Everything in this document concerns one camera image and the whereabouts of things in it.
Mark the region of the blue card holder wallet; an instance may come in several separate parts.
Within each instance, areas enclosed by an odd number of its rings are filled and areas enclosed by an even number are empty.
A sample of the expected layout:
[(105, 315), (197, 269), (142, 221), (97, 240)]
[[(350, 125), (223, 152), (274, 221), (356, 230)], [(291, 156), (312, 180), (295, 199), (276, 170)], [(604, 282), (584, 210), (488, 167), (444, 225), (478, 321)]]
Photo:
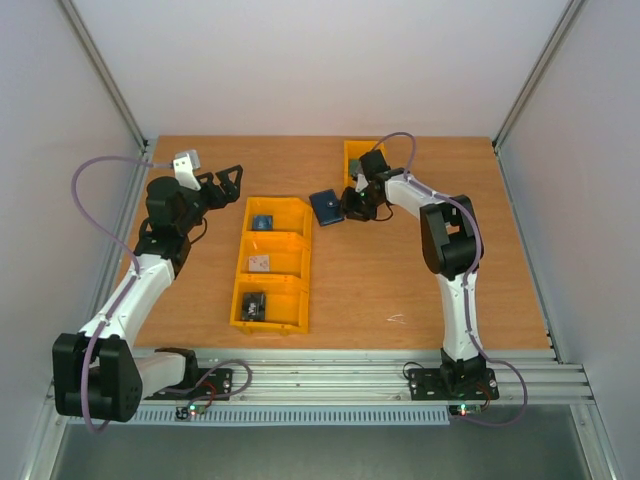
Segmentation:
[(309, 196), (311, 207), (321, 227), (344, 220), (340, 200), (333, 189), (313, 193)]

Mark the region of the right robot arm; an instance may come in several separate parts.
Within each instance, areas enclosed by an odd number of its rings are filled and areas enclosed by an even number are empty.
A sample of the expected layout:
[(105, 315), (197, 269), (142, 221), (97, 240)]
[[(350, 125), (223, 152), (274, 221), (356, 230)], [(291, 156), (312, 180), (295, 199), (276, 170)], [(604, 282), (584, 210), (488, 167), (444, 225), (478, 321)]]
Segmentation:
[(444, 317), (436, 387), (451, 400), (475, 393), (488, 402), (497, 399), (495, 375), (477, 334), (475, 289), (484, 246), (470, 199), (435, 191), (404, 169), (391, 168), (379, 149), (353, 163), (350, 176), (355, 184), (341, 198), (347, 218), (373, 221), (385, 204), (419, 220), (422, 255), (438, 282)]

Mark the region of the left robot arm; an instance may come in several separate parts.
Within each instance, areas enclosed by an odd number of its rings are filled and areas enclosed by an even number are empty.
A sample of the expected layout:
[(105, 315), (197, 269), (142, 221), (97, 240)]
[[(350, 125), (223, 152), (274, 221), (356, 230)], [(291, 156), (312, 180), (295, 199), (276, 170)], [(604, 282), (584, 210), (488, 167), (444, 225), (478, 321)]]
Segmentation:
[(121, 283), (77, 333), (61, 334), (52, 346), (56, 410), (82, 418), (92, 433), (129, 421), (140, 402), (155, 394), (192, 397), (207, 378), (192, 350), (160, 348), (136, 359), (132, 349), (186, 263), (190, 232), (206, 223), (209, 211), (239, 199), (243, 169), (196, 174), (189, 160), (177, 159), (172, 170), (146, 187), (147, 216), (127, 252), (131, 263)]

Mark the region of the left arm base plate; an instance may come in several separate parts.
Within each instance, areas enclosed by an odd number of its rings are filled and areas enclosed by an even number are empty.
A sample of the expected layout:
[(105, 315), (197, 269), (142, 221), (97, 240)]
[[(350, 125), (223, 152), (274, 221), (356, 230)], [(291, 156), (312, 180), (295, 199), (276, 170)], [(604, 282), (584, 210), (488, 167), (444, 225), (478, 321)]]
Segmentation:
[(231, 368), (219, 368), (214, 370), (207, 378), (194, 390), (188, 393), (171, 393), (168, 391), (157, 392), (146, 400), (176, 400), (186, 401), (193, 398), (205, 396), (210, 398), (212, 394), (212, 388), (215, 389), (217, 395), (230, 393), (233, 387), (233, 370)]

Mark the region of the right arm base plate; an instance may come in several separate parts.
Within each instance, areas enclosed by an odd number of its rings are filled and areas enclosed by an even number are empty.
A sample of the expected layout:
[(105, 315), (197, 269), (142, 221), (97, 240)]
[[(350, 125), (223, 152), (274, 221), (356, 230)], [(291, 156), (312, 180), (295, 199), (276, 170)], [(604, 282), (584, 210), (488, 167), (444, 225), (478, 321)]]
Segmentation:
[(493, 401), (500, 398), (492, 369), (486, 369), (478, 378), (463, 380), (452, 388), (446, 384), (437, 368), (411, 368), (406, 375), (413, 401)]

